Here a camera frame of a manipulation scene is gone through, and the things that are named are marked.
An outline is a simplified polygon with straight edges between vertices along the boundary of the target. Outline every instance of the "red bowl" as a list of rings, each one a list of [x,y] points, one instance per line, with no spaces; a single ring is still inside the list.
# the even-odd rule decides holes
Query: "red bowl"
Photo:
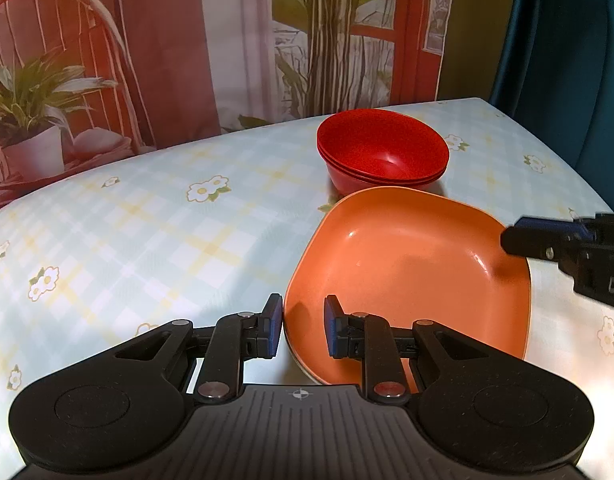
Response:
[[[438,133],[389,110],[332,115],[319,126],[317,145],[325,161],[339,170],[394,184],[429,180],[449,162],[449,149]]]

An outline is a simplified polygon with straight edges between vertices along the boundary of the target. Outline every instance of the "table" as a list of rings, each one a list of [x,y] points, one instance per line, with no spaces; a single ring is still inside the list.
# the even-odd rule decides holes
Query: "table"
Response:
[[[440,186],[504,224],[609,211],[549,148],[479,99],[393,107],[451,150]],[[176,318],[212,325],[284,293],[331,208],[322,118],[191,142],[78,174],[0,210],[0,479],[22,466],[7,412],[27,384]],[[596,413],[579,466],[614,480],[614,309],[530,262],[526,358],[580,386]],[[305,384],[284,342],[245,381]]]

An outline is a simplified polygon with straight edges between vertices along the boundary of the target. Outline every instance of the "wall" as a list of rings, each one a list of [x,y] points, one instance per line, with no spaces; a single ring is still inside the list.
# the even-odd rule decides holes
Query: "wall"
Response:
[[[453,0],[438,99],[489,98],[513,0]]]

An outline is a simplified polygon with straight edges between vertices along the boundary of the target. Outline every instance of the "stacked red bowls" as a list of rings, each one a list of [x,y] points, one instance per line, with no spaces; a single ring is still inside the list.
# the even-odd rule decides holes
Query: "stacked red bowls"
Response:
[[[336,189],[424,189],[447,169],[445,140],[426,124],[389,110],[350,110],[325,119],[317,147]]]

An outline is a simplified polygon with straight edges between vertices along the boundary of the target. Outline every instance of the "blue gripper pad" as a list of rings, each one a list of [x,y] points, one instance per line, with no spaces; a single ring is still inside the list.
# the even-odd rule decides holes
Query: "blue gripper pad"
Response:
[[[578,234],[581,240],[586,242],[594,241],[594,234],[580,222],[569,222],[565,220],[554,220],[551,218],[535,218],[523,216],[514,224],[514,227],[540,229],[562,234]]]
[[[280,341],[280,329],[283,327],[283,297],[280,294],[270,295],[261,317],[269,320],[267,352],[271,357],[275,357]]]
[[[325,338],[327,338],[327,349],[329,350],[330,357],[336,355],[336,315],[332,308],[329,298],[325,298],[325,310],[324,310],[324,324],[325,324]]]

